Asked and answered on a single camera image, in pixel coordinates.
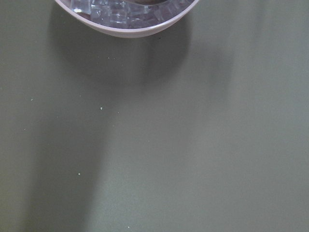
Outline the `pink ice bowl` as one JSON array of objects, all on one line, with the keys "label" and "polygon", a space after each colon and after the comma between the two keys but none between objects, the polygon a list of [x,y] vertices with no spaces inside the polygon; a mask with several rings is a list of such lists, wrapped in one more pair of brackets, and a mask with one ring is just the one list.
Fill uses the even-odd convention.
[{"label": "pink ice bowl", "polygon": [[197,0],[164,0],[146,5],[130,0],[57,0],[56,4],[86,26],[119,38],[159,33],[190,12]]}]

